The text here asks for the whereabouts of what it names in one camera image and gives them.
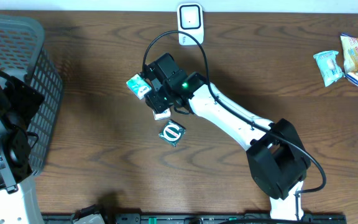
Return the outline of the teal tissue pack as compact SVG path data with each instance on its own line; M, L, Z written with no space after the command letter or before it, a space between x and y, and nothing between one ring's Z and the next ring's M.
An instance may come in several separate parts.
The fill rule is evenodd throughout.
M138 99L142 100L145 95L152 90L151 86L140 77L139 74L135 74L132 78L130 78L126 85L128 89L130 89L133 94L135 94Z

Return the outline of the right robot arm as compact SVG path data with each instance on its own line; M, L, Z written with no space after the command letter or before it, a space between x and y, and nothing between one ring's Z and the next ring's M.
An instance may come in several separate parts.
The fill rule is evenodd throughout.
M254 182L270 198L271 218L303 219L301 190L311 160L289 121L273 123L245 110L206 77L180 69L168 53L143 65L141 76L152 84L146 103L155 112L184 108L215 124L245 150Z

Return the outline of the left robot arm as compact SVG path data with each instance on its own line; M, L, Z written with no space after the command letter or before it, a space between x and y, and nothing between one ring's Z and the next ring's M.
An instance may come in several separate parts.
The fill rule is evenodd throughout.
M30 166L39 138L27 129L44 96L0 70L0 223L43 223Z

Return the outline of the teal wrapper packet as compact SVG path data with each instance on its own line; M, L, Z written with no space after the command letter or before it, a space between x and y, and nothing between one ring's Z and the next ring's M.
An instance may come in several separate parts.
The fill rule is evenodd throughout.
M325 87L337 82L344 76L342 68L336 62L338 51L328 50L313 55L320 70Z

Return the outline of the dark green round-logo packet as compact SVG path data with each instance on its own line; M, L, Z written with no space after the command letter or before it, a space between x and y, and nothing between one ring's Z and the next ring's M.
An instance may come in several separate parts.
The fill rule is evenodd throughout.
M176 147L185 133L186 129L182 125L170 119L158 136L171 146Z

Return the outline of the orange tissue pack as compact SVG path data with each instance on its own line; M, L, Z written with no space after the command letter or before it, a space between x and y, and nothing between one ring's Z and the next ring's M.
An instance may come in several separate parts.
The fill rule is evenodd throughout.
M166 109L165 111L161 113L153 112L154 120L161 120L161 119L167 119L171 117L171 111L170 108Z

